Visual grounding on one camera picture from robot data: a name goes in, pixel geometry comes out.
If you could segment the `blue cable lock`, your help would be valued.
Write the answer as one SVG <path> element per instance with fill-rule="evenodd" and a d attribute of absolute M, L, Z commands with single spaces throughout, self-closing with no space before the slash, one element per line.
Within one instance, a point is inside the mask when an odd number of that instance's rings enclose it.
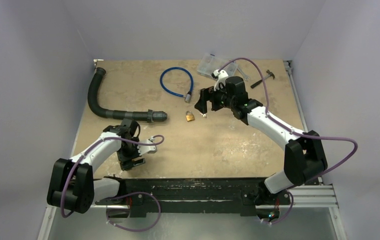
<path fill-rule="evenodd" d="M 168 94 L 184 99 L 185 103 L 190 103 L 194 79 L 187 69 L 178 66 L 170 67 L 162 72 L 159 83 Z"/>

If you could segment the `small brass padlock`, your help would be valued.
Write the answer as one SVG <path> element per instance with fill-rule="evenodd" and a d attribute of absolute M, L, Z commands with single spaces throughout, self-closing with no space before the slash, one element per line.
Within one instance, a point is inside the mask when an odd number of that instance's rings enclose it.
<path fill-rule="evenodd" d="M 195 120 L 194 114 L 191 111 L 187 111 L 185 116 L 187 122 L 192 122 Z"/>

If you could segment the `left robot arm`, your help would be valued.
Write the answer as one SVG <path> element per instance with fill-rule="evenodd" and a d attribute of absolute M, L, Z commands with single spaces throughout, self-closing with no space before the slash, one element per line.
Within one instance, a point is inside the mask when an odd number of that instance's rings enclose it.
<path fill-rule="evenodd" d="M 127 198 L 120 179 L 104 177 L 95 179 L 96 170 L 114 153 L 126 167 L 144 163 L 144 154 L 157 151 L 155 137 L 139 139 L 138 122 L 124 119 L 120 125 L 107 126 L 100 136 L 78 154 L 59 158 L 53 165 L 46 201 L 60 208 L 64 218 L 72 213 L 83 214 L 96 202 L 109 199 L 119 205 Z"/>

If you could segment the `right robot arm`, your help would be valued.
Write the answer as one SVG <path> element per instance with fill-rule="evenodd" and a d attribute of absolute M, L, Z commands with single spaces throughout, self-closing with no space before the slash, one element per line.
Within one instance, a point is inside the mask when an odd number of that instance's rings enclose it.
<path fill-rule="evenodd" d="M 201 89 L 195 109 L 205 114 L 208 103 L 212 111 L 230 109 L 236 119 L 260 130 L 283 149 L 283 170 L 266 178 L 258 190 L 262 202 L 271 203 L 282 190 L 303 185 L 327 169 L 319 135 L 313 130 L 303 132 L 268 113 L 261 102 L 249 98 L 241 77 L 223 78 Z"/>

